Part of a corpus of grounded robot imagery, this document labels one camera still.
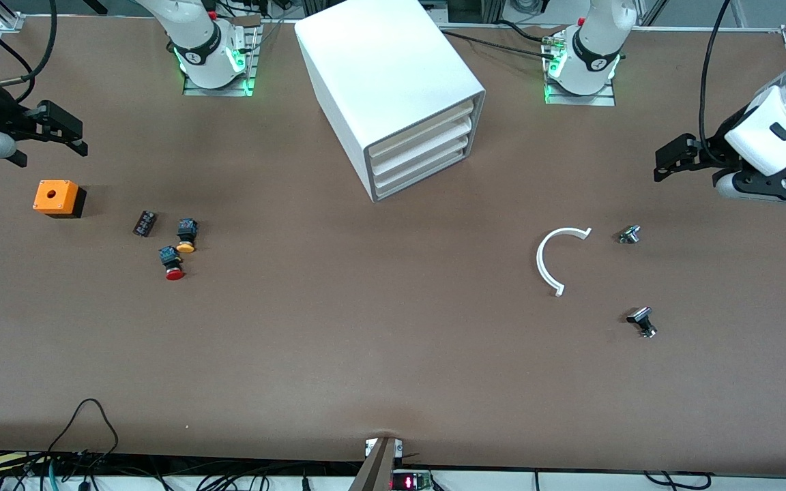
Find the yellow push button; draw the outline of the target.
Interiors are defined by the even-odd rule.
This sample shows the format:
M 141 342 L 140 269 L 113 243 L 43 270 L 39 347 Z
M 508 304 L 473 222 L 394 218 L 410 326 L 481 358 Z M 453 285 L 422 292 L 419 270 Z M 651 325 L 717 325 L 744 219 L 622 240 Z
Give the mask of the yellow push button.
M 199 223 L 192 218 L 182 218 L 178 221 L 177 237 L 178 244 L 175 246 L 181 254 L 191 254 L 196 249 L 197 233 L 199 233 Z

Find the red push button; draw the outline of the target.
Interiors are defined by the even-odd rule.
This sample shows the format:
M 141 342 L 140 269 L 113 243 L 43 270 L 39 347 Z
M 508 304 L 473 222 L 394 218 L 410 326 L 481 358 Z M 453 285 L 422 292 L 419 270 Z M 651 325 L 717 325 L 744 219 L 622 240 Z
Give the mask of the red push button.
M 174 246 L 168 245 L 158 251 L 158 257 L 165 270 L 166 280 L 180 280 L 185 276 L 183 267 L 181 267 L 180 252 Z

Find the white table edge ledge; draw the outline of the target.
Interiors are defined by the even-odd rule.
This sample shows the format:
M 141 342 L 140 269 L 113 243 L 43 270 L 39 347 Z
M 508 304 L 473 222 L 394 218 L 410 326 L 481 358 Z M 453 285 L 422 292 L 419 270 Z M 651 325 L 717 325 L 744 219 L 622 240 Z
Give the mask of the white table edge ledge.
M 445 491 L 670 491 L 671 487 L 649 481 L 639 473 L 538 473 L 489 471 L 433 471 L 435 481 Z M 59 491 L 78 491 L 85 478 L 76 477 L 57 483 Z M 677 476 L 674 481 L 691 487 L 705 484 L 699 476 Z M 199 476 L 169 477 L 166 484 L 173 491 L 199 491 Z M 246 477 L 238 479 L 227 491 L 303 491 L 302 475 Z M 308 478 L 310 491 L 348 491 L 352 477 L 315 476 Z M 97 488 L 89 491 L 165 491 L 153 477 L 96 477 Z M 38 478 L 26 479 L 18 491 L 40 491 Z M 704 491 L 786 491 L 786 478 L 712 477 Z

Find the red digit display module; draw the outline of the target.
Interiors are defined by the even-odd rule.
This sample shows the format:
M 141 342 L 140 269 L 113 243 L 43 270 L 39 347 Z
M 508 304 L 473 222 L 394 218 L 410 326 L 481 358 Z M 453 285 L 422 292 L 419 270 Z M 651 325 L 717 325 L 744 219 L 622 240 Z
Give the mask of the red digit display module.
M 394 470 L 390 476 L 390 491 L 435 491 L 433 474 L 427 470 Z

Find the orange button enclosure box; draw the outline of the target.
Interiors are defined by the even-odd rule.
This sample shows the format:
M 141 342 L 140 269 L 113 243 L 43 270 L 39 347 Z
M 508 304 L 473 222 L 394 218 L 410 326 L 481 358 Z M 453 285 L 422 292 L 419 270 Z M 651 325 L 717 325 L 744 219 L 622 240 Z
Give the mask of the orange button enclosure box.
M 32 209 L 54 220 L 78 220 L 82 217 L 87 192 L 70 180 L 41 180 L 35 191 Z

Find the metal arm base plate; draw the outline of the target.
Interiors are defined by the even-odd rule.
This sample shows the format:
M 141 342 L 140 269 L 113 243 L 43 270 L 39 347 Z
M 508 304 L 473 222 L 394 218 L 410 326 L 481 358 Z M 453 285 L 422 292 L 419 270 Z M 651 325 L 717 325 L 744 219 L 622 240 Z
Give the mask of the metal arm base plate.
M 230 24 L 222 28 L 221 47 L 216 50 L 227 60 L 227 64 L 220 65 L 211 62 L 210 65 L 232 78 L 221 87 L 209 88 L 196 84 L 189 76 L 190 69 L 187 63 L 178 54 L 179 68 L 184 75 L 183 94 L 193 96 L 213 97 L 250 97 L 253 95 L 258 74 L 260 44 L 264 40 L 264 26 L 241 26 Z
M 579 28 L 571 25 L 554 35 L 554 43 L 542 47 L 551 59 L 543 61 L 544 102 L 581 106 L 614 106 L 613 77 L 620 53 L 587 54 L 581 58 L 574 40 Z

